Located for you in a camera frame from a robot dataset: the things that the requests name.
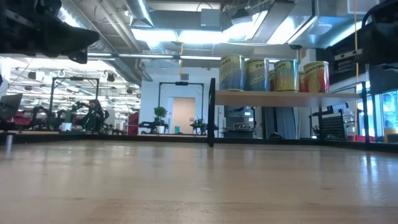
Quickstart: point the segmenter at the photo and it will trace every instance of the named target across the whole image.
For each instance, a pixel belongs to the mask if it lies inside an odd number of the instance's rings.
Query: wooden shelf
[[[216,91],[215,105],[319,107],[361,99],[354,93],[294,93],[265,91]]]

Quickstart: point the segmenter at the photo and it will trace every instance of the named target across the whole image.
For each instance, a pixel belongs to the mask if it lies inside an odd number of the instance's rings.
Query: paint can
[[[246,85],[248,91],[267,91],[268,90],[268,69],[267,59],[250,59],[245,64]]]
[[[269,91],[275,91],[275,70],[269,71]]]
[[[225,55],[221,58],[220,90],[244,91],[244,57]]]
[[[275,91],[299,91],[299,61],[282,60],[275,66]]]
[[[329,92],[329,63],[312,62],[304,65],[304,88],[309,93]]]
[[[305,74],[305,72],[299,72],[298,73],[298,79],[300,79],[300,83],[298,83],[298,90],[301,93],[307,93],[308,92],[306,87],[305,87],[305,84],[304,84],[304,74]]]

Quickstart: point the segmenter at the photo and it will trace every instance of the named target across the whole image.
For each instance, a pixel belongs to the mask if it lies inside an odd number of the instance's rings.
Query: door
[[[175,133],[175,127],[180,127],[183,134],[193,134],[190,126],[195,120],[195,99],[175,97],[173,100],[173,127],[171,133]]]

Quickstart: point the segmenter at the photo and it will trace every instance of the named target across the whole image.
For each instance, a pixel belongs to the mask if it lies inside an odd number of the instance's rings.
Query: person
[[[82,124],[87,131],[99,133],[104,122],[104,112],[100,101],[97,99],[90,100],[89,103],[90,107],[88,108],[88,113],[81,119],[80,124]]]

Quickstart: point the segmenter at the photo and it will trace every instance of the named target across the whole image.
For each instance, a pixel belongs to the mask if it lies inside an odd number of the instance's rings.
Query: green plant
[[[155,122],[159,123],[159,126],[163,125],[162,124],[162,118],[166,117],[167,110],[164,107],[162,107],[162,106],[158,106],[158,107],[154,108],[154,112],[155,112],[155,115],[156,115]]]

